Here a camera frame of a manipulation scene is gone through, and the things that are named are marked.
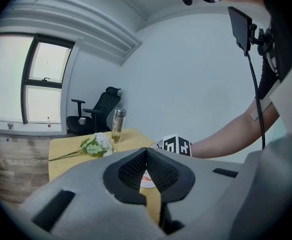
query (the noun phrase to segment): white flower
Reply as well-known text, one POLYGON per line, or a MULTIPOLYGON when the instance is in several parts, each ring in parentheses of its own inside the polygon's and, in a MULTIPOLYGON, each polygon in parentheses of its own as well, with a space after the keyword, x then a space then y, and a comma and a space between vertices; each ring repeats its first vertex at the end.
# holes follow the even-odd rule
POLYGON ((107 152, 104 153, 104 157, 112 155, 112 148, 106 149, 107 152))
POLYGON ((103 149, 111 149, 112 145, 107 135, 102 132, 96 133, 96 141, 100 147, 103 149))

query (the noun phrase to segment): black cable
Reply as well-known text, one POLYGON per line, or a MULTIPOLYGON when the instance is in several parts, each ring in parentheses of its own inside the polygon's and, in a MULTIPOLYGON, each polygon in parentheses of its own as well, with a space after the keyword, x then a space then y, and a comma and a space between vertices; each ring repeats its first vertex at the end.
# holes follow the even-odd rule
POLYGON ((252 80, 254 82, 254 87, 255 87, 256 106, 257 106, 257 111, 258 111, 258 118, 259 118, 260 129, 261 129, 262 149, 264 149, 264 147, 265 147, 265 129, 264 129, 264 121, 262 119, 262 112, 261 112, 261 107, 260 107, 260 99, 259 99, 258 85, 257 85, 257 80, 256 80, 254 68, 252 67, 252 63, 251 63, 251 60, 250 60, 249 53, 247 53, 247 57, 248 57, 248 60, 249 60, 249 66, 250 66, 251 76, 252 76, 252 80))

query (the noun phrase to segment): chair headrest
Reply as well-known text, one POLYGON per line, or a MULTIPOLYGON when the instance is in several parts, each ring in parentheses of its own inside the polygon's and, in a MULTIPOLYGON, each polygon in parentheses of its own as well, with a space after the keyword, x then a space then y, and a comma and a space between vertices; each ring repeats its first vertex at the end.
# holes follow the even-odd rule
POLYGON ((108 94, 110 94, 110 95, 113 95, 113 96, 117 96, 119 90, 121 90, 121 89, 120 89, 120 88, 114 88, 114 87, 109 86, 109 87, 106 89, 106 93, 108 93, 108 94))

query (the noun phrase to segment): black office chair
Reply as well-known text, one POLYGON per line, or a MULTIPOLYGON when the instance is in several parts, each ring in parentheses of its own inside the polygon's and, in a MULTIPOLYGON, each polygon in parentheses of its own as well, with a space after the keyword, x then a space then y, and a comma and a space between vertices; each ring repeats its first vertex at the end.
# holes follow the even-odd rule
POLYGON ((67 126, 69 130, 76 135, 87 135, 110 131, 107 127, 107 116, 121 99, 121 97, 118 96, 119 90, 121 89, 108 87, 106 92, 101 94, 94 109, 84 108, 83 111, 91 113, 91 117, 81 116, 81 104, 85 104, 84 101, 71 99, 72 102, 76 102, 78 104, 79 116, 67 117, 67 126), (80 118, 86 119, 85 125, 79 124, 80 118))

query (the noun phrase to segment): chair armrest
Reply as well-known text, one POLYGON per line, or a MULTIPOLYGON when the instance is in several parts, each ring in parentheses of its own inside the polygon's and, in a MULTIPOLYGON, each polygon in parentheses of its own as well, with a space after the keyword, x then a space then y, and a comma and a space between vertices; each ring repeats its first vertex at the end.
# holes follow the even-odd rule
POLYGON ((91 114, 101 114, 101 111, 97 109, 84 108, 83 111, 91 114))
POLYGON ((97 114, 101 114, 100 110, 84 108, 84 112, 91 113, 91 118, 94 122, 94 132, 97 132, 97 114))
POLYGON ((79 117, 81 117, 81 103, 86 103, 84 102, 83 100, 79 100, 79 99, 71 99, 72 102, 76 102, 77 103, 77 106, 78 106, 78 115, 79 117))
POLYGON ((73 98, 71 99, 71 101, 72 101, 72 102, 77 102, 77 103, 80 103, 80 104, 81 104, 81 103, 83 103, 83 104, 85 104, 85 103, 86 103, 86 102, 85 102, 85 101, 83 101, 83 100, 79 100, 79 99, 73 99, 73 98))

